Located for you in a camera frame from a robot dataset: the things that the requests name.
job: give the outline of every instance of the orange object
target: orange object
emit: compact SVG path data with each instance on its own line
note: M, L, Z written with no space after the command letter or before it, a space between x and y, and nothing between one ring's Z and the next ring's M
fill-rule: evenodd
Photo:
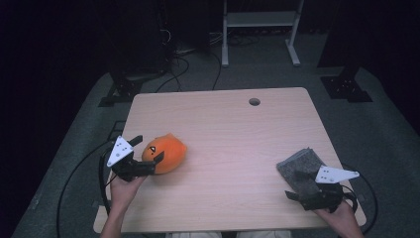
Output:
M143 150L142 160L153 161L161 152L164 152L164 157L157 164L155 174L165 174L178 167L185 158L186 146L169 133L149 142Z

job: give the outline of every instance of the forearm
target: forearm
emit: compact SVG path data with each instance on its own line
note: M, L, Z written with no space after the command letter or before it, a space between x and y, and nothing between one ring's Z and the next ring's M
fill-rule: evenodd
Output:
M118 238L121 237L121 227L123 226L124 216L127 207L113 206L109 213L101 232L101 238Z

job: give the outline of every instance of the wooden table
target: wooden table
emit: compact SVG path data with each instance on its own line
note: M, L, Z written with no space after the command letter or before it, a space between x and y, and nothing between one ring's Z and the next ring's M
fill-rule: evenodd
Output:
M141 159L149 141L169 132L188 147L186 159L175 171L146 179L126 214L123 232L326 226L285 196L290 186L275 167L310 147L327 166L341 168L306 89L137 95L123 133L127 140L144 137L135 147L135 159ZM356 216L360 225L366 222L361 208ZM106 217L100 207L96 232Z

